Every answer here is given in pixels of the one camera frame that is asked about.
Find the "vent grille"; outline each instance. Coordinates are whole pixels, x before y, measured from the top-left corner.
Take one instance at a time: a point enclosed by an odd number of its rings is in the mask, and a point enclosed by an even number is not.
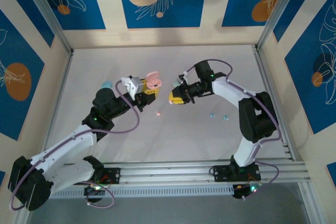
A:
[[[210,195],[233,195],[232,185],[209,185],[209,186],[155,186],[155,187],[118,187],[109,189],[115,198],[132,197],[177,197],[177,196],[210,196]],[[83,187],[70,187],[51,195],[52,199],[83,198]],[[90,198],[108,198],[109,194],[100,191]]]

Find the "metal frame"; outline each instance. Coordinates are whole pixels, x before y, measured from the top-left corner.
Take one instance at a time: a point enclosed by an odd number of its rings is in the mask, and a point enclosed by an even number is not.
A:
[[[63,33],[63,29],[58,22],[53,10],[51,9],[50,5],[48,4],[47,0],[33,0],[35,5],[37,6],[38,10],[42,14],[43,18],[47,22],[48,26],[50,27],[51,31],[54,35],[59,39],[64,50],[68,53],[71,57],[73,49],[70,46],[70,43],[67,37]]]
[[[290,0],[277,0],[256,45],[258,51],[264,46],[267,38],[273,32],[289,1]]]
[[[44,141],[43,141],[42,150],[45,150],[47,148],[46,146],[47,146],[47,144],[49,142],[50,136],[51,136],[51,134],[52,134],[52,132],[54,130],[54,127],[55,127],[55,121],[56,121],[56,118],[57,118],[57,113],[58,113],[59,106],[60,106],[60,103],[61,103],[61,99],[62,99],[62,96],[63,96],[65,84],[66,84],[66,82],[68,80],[68,75],[69,75],[69,71],[70,71],[70,68],[71,68],[71,63],[72,63],[73,55],[74,55],[74,53],[72,51],[72,53],[71,53],[71,55],[69,57],[69,60],[67,62],[67,67],[66,67],[64,75],[63,75],[61,86],[60,86],[58,94],[57,94],[57,99],[56,99],[56,103],[55,103],[55,109],[54,109],[53,115],[51,116],[50,123],[48,125],[47,134],[46,134],[46,136],[44,138]]]
[[[38,7],[39,11],[43,15],[47,24],[51,28],[55,36],[60,40],[65,51],[69,54],[69,61],[62,80],[58,98],[56,101],[55,110],[45,137],[43,149],[46,147],[48,139],[53,131],[55,119],[59,109],[60,100],[64,91],[64,87],[67,81],[68,73],[71,66],[73,50],[63,33],[61,25],[59,24],[55,14],[46,0],[33,0]],[[264,52],[262,50],[267,38],[272,33],[276,23],[282,15],[289,0],[278,0],[271,13],[268,21],[265,24],[265,29],[262,32],[259,41],[256,46],[253,46],[254,55],[258,64],[259,71],[261,73],[262,80],[266,87],[266,90],[271,94],[272,102],[275,105],[276,115],[278,117],[279,126],[283,133],[283,143],[285,152],[288,152],[286,158],[266,159],[265,161],[271,164],[275,164],[280,169],[279,177],[274,183],[298,183],[301,190],[302,198],[306,206],[306,210],[311,223],[326,223],[322,211],[317,204],[317,200],[314,195],[313,186],[310,182],[310,178],[304,162],[301,161],[300,155],[291,143],[292,136],[286,129],[288,126],[283,120],[281,114],[281,103],[276,91],[276,86],[271,78],[271,71],[265,61]],[[213,176],[208,171],[213,165],[226,165],[229,161],[200,161],[200,162],[154,162],[154,163],[116,163],[105,164],[106,167],[120,167],[121,177],[120,184],[113,186],[113,192],[116,197],[142,197],[142,195],[155,197],[154,191],[147,191],[147,187],[155,187],[160,189],[161,196],[178,196],[183,194],[190,195],[223,195],[232,193],[232,185],[236,183],[215,183]],[[259,166],[262,183],[267,183],[275,175],[275,171],[272,167]],[[83,186],[73,186],[65,189],[67,192],[62,194],[62,191],[57,195],[54,194],[51,198],[57,197],[83,197],[82,194],[69,193],[71,190],[82,191]],[[145,191],[145,193],[136,194],[134,190]],[[28,220],[29,212],[24,209],[20,211],[13,223],[26,223]]]

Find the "robotic arm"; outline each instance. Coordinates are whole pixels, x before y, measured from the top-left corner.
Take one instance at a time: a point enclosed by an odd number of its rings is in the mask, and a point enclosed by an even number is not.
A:
[[[261,101],[276,119],[269,94],[267,92],[256,94],[228,80],[224,73],[214,73],[207,60],[195,64],[194,68],[200,81],[188,84],[185,74],[180,75],[179,86],[170,93],[170,104],[195,103],[195,97],[212,94],[232,103],[239,110],[239,127],[243,138],[237,152],[230,159],[230,165],[217,170],[221,173],[217,181],[248,181],[249,174],[260,180],[258,166],[254,163],[255,154],[260,148],[260,141],[271,136],[276,127],[266,111],[247,94],[254,95]]]
[[[29,211],[42,206],[51,193],[81,181],[97,182],[107,175],[108,170],[93,156],[85,157],[73,165],[65,164],[71,163],[77,154],[100,141],[114,127],[112,120],[126,113],[131,108],[130,105],[138,107],[142,112],[146,105],[156,99],[161,86],[159,79],[155,79],[155,85],[152,85],[152,80],[132,76],[122,78],[118,83],[120,82],[128,90],[123,97],[116,97],[109,88],[100,89],[89,115],[70,135],[30,159],[22,156],[14,162],[8,189],[13,192],[28,173],[15,197]]]

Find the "pink toy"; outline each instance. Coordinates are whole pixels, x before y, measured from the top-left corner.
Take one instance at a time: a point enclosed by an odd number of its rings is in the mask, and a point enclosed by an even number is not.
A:
[[[162,81],[158,79],[160,73],[158,71],[151,72],[146,75],[147,88],[149,89],[158,89],[162,86]]]

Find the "enclosure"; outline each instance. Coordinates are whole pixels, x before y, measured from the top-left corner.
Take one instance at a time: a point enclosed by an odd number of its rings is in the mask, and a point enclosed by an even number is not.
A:
[[[0,9],[3,223],[335,222],[336,0],[1,0]],[[246,200],[232,197],[242,182],[209,172],[240,145],[238,109],[218,95],[169,103],[178,76],[205,59],[228,62],[232,74],[209,64],[246,90],[269,93],[275,109],[282,138],[260,148],[256,160],[271,166],[259,165],[264,189]],[[106,84],[115,91],[121,78],[154,71],[163,84],[137,109],[139,126],[67,163],[92,155],[120,169],[108,186],[111,209],[87,206],[83,185],[54,192],[35,211],[8,209],[17,158],[71,134]],[[188,82],[196,81],[193,70]],[[136,119],[133,111],[114,118],[113,131]],[[111,200],[105,191],[92,197]]]

